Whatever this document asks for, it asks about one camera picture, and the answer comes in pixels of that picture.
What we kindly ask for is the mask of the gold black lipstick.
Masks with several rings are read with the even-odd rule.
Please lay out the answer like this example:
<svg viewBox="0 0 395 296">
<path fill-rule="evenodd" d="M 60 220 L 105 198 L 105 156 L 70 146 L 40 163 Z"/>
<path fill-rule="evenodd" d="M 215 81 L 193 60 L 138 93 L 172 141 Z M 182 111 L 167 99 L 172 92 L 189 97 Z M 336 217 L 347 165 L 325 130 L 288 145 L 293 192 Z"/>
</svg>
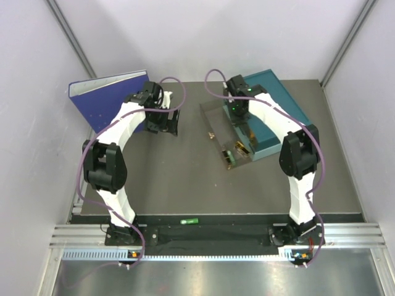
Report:
<svg viewBox="0 0 395 296">
<path fill-rule="evenodd" d="M 236 151 L 242 156 L 243 158 L 248 158 L 250 155 L 250 151 L 248 151 L 244 146 L 242 147 L 235 147 Z"/>
<path fill-rule="evenodd" d="M 246 149 L 244 144 L 240 141 L 236 141 L 235 143 L 235 149 L 243 156 L 248 157 L 250 154 L 250 151 Z"/>
</svg>

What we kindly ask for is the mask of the green lip balm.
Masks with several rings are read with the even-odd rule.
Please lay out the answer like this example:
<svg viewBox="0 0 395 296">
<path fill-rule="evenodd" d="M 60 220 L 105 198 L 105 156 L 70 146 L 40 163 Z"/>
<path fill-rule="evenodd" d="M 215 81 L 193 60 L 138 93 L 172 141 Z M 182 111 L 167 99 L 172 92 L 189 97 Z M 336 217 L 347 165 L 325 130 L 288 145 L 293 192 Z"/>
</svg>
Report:
<svg viewBox="0 0 395 296">
<path fill-rule="evenodd" d="M 198 224 L 199 219 L 198 218 L 190 218 L 190 219 L 184 219 L 180 221 L 181 225 L 189 225 L 189 224 Z"/>
<path fill-rule="evenodd" d="M 227 161 L 227 163 L 230 163 L 232 165 L 235 164 L 235 158 L 229 150 L 223 150 L 222 153 L 223 153 L 223 156 L 225 157 L 225 160 Z"/>
</svg>

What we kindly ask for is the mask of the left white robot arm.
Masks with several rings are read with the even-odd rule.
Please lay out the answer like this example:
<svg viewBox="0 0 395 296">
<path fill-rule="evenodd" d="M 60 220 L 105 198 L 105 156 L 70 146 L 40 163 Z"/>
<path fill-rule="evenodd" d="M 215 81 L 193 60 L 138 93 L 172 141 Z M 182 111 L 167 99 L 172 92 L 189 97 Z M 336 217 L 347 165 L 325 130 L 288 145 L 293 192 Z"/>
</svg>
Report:
<svg viewBox="0 0 395 296">
<path fill-rule="evenodd" d="M 152 133 L 178 134 L 179 109 L 171 108 L 173 93 L 147 81 L 141 91 L 129 94 L 118 114 L 94 142 L 86 141 L 83 153 L 84 180 L 102 198 L 110 214 L 106 245 L 136 245 L 141 242 L 126 189 L 127 166 L 123 149 L 133 133 L 142 126 Z"/>
</svg>

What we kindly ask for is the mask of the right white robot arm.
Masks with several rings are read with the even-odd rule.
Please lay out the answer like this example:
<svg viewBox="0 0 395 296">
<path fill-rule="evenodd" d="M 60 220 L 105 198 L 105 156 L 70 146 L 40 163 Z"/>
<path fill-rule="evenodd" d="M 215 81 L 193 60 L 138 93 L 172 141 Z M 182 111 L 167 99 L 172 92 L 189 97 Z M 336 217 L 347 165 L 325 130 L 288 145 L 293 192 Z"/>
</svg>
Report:
<svg viewBox="0 0 395 296">
<path fill-rule="evenodd" d="M 315 172 L 320 162 L 318 129 L 291 117 L 261 85 L 249 86 L 241 75 L 225 82 L 230 112 L 237 118 L 252 115 L 266 125 L 281 144 L 279 165 L 289 180 L 289 222 L 268 229 L 272 244 L 282 247 L 304 243 L 316 228 L 311 207 Z"/>
</svg>

